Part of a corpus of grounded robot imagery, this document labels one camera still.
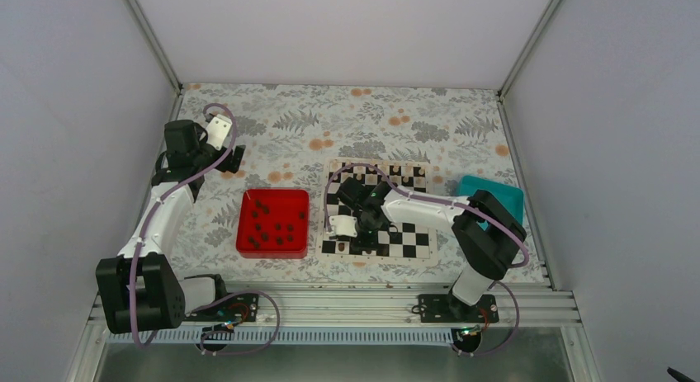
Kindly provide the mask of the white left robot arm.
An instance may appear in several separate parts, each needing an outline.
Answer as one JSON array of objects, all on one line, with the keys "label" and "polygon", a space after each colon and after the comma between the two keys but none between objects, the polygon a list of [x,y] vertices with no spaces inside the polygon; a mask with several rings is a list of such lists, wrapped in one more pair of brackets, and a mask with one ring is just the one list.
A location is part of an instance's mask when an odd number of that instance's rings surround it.
[{"label": "white left robot arm", "polygon": [[147,210],[114,257],[96,267],[106,325],[115,334],[177,328],[184,320],[186,294],[168,255],[205,175],[237,172],[244,147],[235,143],[234,120],[221,114],[202,126],[176,120],[164,127],[166,149],[151,179]]}]

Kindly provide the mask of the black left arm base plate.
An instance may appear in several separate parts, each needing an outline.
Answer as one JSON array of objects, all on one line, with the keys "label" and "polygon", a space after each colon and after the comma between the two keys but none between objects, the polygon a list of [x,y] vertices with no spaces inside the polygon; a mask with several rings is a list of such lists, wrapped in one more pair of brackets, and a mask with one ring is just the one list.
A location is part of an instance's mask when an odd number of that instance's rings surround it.
[{"label": "black left arm base plate", "polygon": [[212,308],[193,312],[186,316],[185,320],[208,323],[252,323],[256,321],[258,302],[257,294],[236,295]]}]

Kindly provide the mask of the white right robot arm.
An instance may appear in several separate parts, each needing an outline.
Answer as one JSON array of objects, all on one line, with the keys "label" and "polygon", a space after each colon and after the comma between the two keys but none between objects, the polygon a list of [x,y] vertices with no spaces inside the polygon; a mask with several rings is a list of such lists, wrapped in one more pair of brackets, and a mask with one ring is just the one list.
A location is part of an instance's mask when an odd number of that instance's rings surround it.
[{"label": "white right robot arm", "polygon": [[436,196],[392,181],[379,180],[371,186],[349,177],[337,194],[353,215],[326,214],[325,225],[330,235],[348,237],[357,246],[401,224],[435,229],[455,238],[466,266],[449,290],[447,311],[458,322],[477,314],[482,295],[508,270],[529,261],[523,225],[488,191]]}]

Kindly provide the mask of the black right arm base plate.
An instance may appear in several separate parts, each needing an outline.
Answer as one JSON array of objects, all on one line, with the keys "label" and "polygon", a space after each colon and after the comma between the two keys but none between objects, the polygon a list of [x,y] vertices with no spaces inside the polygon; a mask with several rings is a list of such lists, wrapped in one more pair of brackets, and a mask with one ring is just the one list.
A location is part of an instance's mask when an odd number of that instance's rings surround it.
[{"label": "black right arm base plate", "polygon": [[476,305],[462,303],[453,295],[422,294],[410,312],[422,323],[497,323],[498,306],[493,295],[482,295]]}]

